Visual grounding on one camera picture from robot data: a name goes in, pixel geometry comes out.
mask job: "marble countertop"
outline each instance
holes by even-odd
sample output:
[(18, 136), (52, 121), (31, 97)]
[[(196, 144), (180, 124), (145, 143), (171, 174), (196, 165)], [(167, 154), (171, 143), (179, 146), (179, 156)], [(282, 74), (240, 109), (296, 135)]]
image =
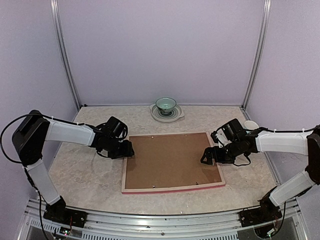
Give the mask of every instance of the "marble countertop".
[[(128, 125), (129, 135), (212, 132), (228, 121), (245, 118), (238, 107), (182, 106), (185, 116), (176, 122), (154, 120), (148, 106), (82, 107), (75, 122), (98, 125), (110, 116)], [(213, 213), (257, 206), (276, 186), (262, 153), (250, 155), (252, 163), (236, 167), (222, 164), (226, 186), (190, 192), (122, 194), (123, 159), (107, 159), (94, 148), (63, 143), (49, 174), (68, 206), (90, 210), (150, 215)], [(237, 157), (237, 164), (247, 163)]]

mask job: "wooden frame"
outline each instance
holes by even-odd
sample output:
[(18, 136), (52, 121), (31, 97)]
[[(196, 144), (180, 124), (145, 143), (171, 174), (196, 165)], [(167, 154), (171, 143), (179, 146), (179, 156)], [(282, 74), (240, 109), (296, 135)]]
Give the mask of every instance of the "wooden frame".
[[(139, 137), (139, 136), (170, 136), (170, 135), (185, 135), (185, 134), (200, 134), (206, 133), (209, 144), (211, 147), (214, 146), (214, 142), (210, 137), (209, 132), (179, 132), (179, 133), (157, 133), (157, 134), (135, 134), (131, 137)], [(189, 185), (189, 186), (178, 186), (178, 187), (160, 187), (160, 188), (139, 188), (139, 189), (126, 189), (126, 174), (127, 174), (127, 163), (128, 158), (124, 158), (123, 162), (123, 172), (122, 172), (122, 183), (121, 183), (121, 192), (123, 194), (163, 194), (163, 193), (177, 193), (177, 192), (185, 192), (185, 191), (194, 191), (194, 190), (203, 190), (203, 189), (212, 189), (224, 187), (226, 185), (226, 181), (219, 163), (215, 163), (221, 178), (220, 182), (214, 183), (206, 183), (199, 185)]]

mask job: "purple wall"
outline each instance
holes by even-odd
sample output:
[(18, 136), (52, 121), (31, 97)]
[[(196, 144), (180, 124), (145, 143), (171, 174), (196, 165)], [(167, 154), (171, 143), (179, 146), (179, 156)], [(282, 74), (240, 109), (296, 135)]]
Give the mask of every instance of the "purple wall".
[(59, 2), (74, 80), (88, 105), (241, 105), (264, 0)]
[[(60, 57), (50, 1), (2, 0), (0, 7), (0, 129), (13, 118), (38, 109), (43, 114), (72, 120), (76, 114)], [(4, 147), (17, 159), (11, 136)], [(48, 167), (58, 149), (47, 143), (43, 160)], [(0, 233), (13, 239), (34, 190), (21, 168), (0, 154)]]
[[(320, 1), (274, 0), (265, 46), (248, 106), (261, 126), (278, 130), (320, 124)], [(282, 182), (301, 172), (308, 158), (273, 153)], [(298, 198), (312, 240), (320, 236), (320, 189)]]

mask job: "robotic arm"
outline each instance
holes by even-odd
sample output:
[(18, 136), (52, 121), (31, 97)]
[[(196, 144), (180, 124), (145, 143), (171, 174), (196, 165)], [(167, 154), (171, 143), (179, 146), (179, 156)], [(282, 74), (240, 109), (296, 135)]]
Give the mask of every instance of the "robotic arm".
[(304, 171), (270, 190), (259, 201), (259, 208), (240, 212), (243, 227), (281, 218), (280, 205), (320, 184), (320, 125), (307, 131), (271, 131), (264, 127), (247, 130), (237, 119), (233, 119), (214, 131), (211, 137), (219, 146), (205, 149), (201, 159), (203, 164), (212, 165), (213, 159), (217, 163), (234, 164), (237, 156), (244, 154), (250, 160), (249, 155), (258, 152), (286, 152), (308, 156), (308, 166)]
[(95, 148), (102, 157), (117, 159), (135, 154), (132, 143), (125, 140), (128, 127), (115, 117), (98, 126), (56, 120), (32, 110), (12, 135), (13, 145), (19, 155), (31, 185), (47, 203), (45, 219), (83, 228), (87, 213), (66, 208), (66, 202), (58, 194), (42, 161), (42, 149), (46, 141), (75, 143)]

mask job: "white arm segment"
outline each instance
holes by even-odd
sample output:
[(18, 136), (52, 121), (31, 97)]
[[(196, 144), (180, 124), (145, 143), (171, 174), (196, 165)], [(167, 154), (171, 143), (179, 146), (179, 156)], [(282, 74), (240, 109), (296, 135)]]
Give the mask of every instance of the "white arm segment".
[(282, 152), (308, 156), (307, 136), (310, 132), (272, 133), (262, 131), (256, 138), (256, 148), (259, 152)]
[(44, 200), (52, 205), (60, 199), (60, 195), (52, 183), (44, 162), (39, 159), (36, 163), (25, 168), (34, 185), (38, 188)]
[(276, 187), (270, 194), (271, 202), (277, 207), (285, 201), (294, 198), (304, 190), (311, 188), (316, 183), (313, 182), (306, 171), (300, 172), (284, 184)]
[(57, 141), (90, 146), (94, 140), (95, 133), (87, 125), (72, 125), (65, 122), (46, 118), (49, 122), (46, 141)]

